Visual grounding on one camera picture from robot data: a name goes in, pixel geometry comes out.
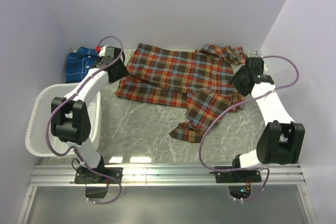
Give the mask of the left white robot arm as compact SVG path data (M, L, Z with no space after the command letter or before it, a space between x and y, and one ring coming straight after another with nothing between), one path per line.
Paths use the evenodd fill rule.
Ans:
M110 181L113 178L90 139L88 106L104 86L128 74L124 59L122 48L104 46L99 52L99 60L84 79L65 97L55 97L51 102L51 115L45 132L48 148L56 156L65 156L69 151L74 151L79 161L78 174L93 183ZM53 149L49 140L50 134L66 143L68 151L58 153Z

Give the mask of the red brown plaid shirt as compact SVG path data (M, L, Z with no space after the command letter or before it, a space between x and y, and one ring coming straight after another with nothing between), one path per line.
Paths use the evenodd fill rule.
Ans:
M232 65L247 59L242 47L207 44L190 51L172 51L139 44L131 56L116 96L150 104L185 108L186 122L169 135L177 140L199 143L212 122L229 106L244 97L229 81Z

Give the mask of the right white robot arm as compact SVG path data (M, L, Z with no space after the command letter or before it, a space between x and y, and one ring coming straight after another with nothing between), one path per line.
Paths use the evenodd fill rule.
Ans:
M257 143L255 150L238 156L238 165L229 169L216 169L201 164L216 173L231 173L237 182L243 182L249 177L250 170L266 170L270 175L268 164L295 164L299 160L305 127L296 123L284 108L277 91L292 87L299 80L297 66L288 58L280 59L291 64L296 78L290 84L276 86L270 75L264 74L264 60L266 57L250 57L244 66L234 74L230 83L242 95L251 95L251 99L236 103L223 111L214 122L217 123L227 112L243 104L255 101L263 116L265 129Z

